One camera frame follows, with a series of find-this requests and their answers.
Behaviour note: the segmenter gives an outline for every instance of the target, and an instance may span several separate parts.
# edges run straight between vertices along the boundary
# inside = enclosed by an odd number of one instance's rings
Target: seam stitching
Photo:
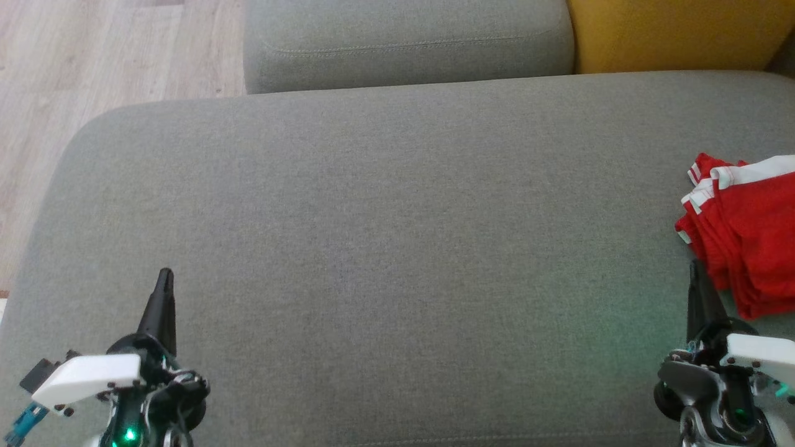
[[[340,47],[335,49],[280,49],[277,48],[264,39],[261,40],[262,45],[270,52],[277,52],[283,54],[284,56],[315,56],[320,54],[334,54],[334,53],[345,53],[345,52],[359,52],[359,50],[379,50],[379,49],[387,49],[385,51],[398,51],[400,49],[418,49],[418,48],[431,48],[436,46],[449,46],[449,45],[476,45],[476,44],[486,44],[486,43],[493,43],[496,41],[510,41],[510,40],[521,40],[521,39],[529,39],[531,37],[541,36],[543,34],[551,33],[553,31],[557,31],[560,22],[563,18],[563,10],[561,9],[558,12],[557,19],[555,21],[555,26],[545,29],[543,31],[539,31],[538,33],[527,34],[527,35],[513,35],[513,36],[485,36],[485,37],[469,37],[463,39],[447,39],[447,40],[438,40],[438,41],[419,41],[419,42],[408,42],[408,43],[399,43],[399,44],[383,44],[383,45],[362,45],[362,46],[355,46],[355,47]]]
[[[503,41],[509,41],[509,40],[523,41],[523,40],[528,40],[531,37],[511,37],[510,39],[503,39]],[[451,42],[447,44],[401,46],[401,47],[388,48],[388,49],[364,49],[364,50],[341,51],[341,52],[285,53],[285,52],[271,51],[270,49],[266,49],[266,51],[281,57],[339,57],[339,56],[358,56],[361,54],[374,53],[374,52],[384,53],[384,52],[410,51],[416,49],[434,49],[434,48],[453,47],[453,46],[492,45],[494,44],[494,42],[495,41]]]

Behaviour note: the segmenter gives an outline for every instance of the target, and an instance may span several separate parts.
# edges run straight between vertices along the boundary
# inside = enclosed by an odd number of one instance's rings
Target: wooden floor
[[[64,147],[88,120],[244,94],[242,0],[0,0],[0,299]]]

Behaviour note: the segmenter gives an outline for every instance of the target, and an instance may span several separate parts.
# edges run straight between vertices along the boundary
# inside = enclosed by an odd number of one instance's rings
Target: blue connector
[[[25,442],[25,437],[28,436],[30,430],[33,430],[33,427],[41,422],[47,413],[49,413],[49,410],[43,406],[35,402],[31,403],[25,408],[25,411],[22,412],[22,415],[20,415],[14,423],[14,428],[8,432],[6,437],[3,438],[3,441],[10,447],[19,447]]]

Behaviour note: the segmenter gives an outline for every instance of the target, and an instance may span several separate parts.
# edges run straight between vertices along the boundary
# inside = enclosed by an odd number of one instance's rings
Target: white plastic part
[[[720,360],[726,366],[751,367],[779,382],[795,386],[795,341],[769,336],[730,334],[727,354]]]
[[[31,398],[54,411],[55,405],[68,405],[109,391],[108,383],[129,388],[135,380],[141,380],[141,357],[136,354],[79,356],[60,365]]]

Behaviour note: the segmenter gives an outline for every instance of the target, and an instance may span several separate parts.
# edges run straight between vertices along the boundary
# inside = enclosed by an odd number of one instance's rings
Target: sofa seat
[[[197,445],[677,443],[673,230],[701,151],[795,148],[795,81],[646,72],[125,107],[73,139],[0,326],[0,421],[41,358],[133,332],[174,269]],[[755,324],[795,336],[791,316]],[[31,445],[81,445],[106,407]]]

